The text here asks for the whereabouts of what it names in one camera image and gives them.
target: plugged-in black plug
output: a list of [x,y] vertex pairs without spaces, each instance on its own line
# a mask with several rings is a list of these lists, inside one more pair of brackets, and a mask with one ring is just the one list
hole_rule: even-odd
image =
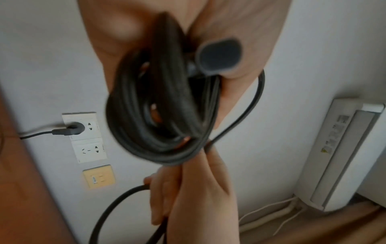
[[74,122],[65,129],[53,129],[53,135],[79,135],[84,132],[85,127],[82,123]]

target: yellow wall plate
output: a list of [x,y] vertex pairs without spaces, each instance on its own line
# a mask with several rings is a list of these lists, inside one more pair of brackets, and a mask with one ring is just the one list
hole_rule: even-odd
[[115,177],[111,165],[84,170],[83,175],[90,189],[115,184]]

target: hand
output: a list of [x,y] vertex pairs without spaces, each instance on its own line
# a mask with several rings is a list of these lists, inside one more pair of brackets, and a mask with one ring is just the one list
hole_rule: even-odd
[[79,0],[90,41],[105,72],[109,90],[116,67],[128,51],[149,46],[154,17],[168,11],[189,39],[235,37],[243,47],[240,65],[222,75],[215,128],[263,70],[279,37],[291,0]]
[[169,244],[239,244],[236,197],[226,167],[212,148],[182,166],[146,177],[152,223],[168,217]]

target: white wire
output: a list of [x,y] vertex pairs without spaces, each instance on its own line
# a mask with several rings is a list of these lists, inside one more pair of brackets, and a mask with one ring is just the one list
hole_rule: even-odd
[[261,210],[263,210],[263,209],[266,209],[266,208],[268,208],[268,207],[270,207],[270,206],[275,206],[275,205],[278,205],[278,204],[281,204],[281,203],[290,202],[290,201],[295,200],[295,199],[297,199],[297,198],[298,198],[298,197],[292,197],[292,198],[290,198],[290,199],[287,199],[287,200],[284,200],[284,201],[281,201],[281,202],[268,204],[268,205],[266,205],[266,206],[264,206],[264,207],[261,207],[261,208],[259,208],[259,209],[256,209],[256,210],[252,211],[252,212],[249,212],[249,213],[247,213],[247,214],[244,214],[244,215],[238,220],[238,222],[240,223],[246,216],[249,216],[249,215],[251,215],[251,214],[253,214],[253,213],[257,213],[257,212],[259,212],[259,211],[261,211]]
[[290,222],[291,220],[293,220],[294,218],[296,218],[297,216],[299,216],[301,213],[303,213],[304,211],[306,211],[307,208],[306,207],[303,207],[299,212],[297,212],[294,216],[290,217],[289,219],[287,220],[284,220],[281,225],[279,226],[279,228],[275,231],[275,233],[272,235],[272,236],[275,236],[277,233],[279,233],[279,231],[281,230],[281,228],[288,222]]

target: white pipe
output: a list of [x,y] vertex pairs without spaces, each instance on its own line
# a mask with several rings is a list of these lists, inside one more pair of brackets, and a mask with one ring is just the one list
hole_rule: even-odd
[[274,212],[274,213],[271,213],[267,216],[264,216],[264,217],[261,217],[260,219],[258,220],[255,220],[253,222],[250,222],[250,223],[246,223],[242,226],[239,227],[239,232],[240,233],[243,233],[245,231],[248,231],[248,230],[251,230],[251,229],[255,229],[259,226],[262,226],[263,224],[267,223],[267,222],[270,222],[274,219],[278,219],[280,217],[283,217],[287,214],[289,214],[290,212],[292,212],[292,210],[295,209],[296,205],[298,203],[298,199],[294,199],[291,201],[291,203],[288,205],[288,207],[282,209],[282,210],[279,210],[277,212]]

